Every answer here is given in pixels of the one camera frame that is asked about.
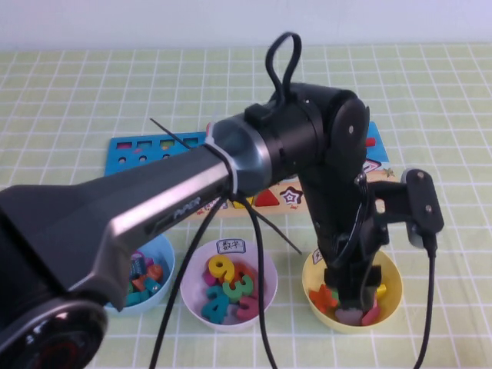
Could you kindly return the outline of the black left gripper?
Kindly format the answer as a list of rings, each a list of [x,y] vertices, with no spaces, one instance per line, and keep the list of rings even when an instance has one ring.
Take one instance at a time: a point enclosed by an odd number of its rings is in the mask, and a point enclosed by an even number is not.
[[[350,238],[354,246],[348,248]],[[359,232],[352,237],[349,234],[331,237],[324,282],[337,289],[341,309],[370,309],[370,288],[378,288],[382,282],[382,267],[373,265],[374,258],[381,246],[388,242],[387,229],[377,224],[374,218],[364,221]],[[358,288],[361,289],[354,299],[354,289]]]

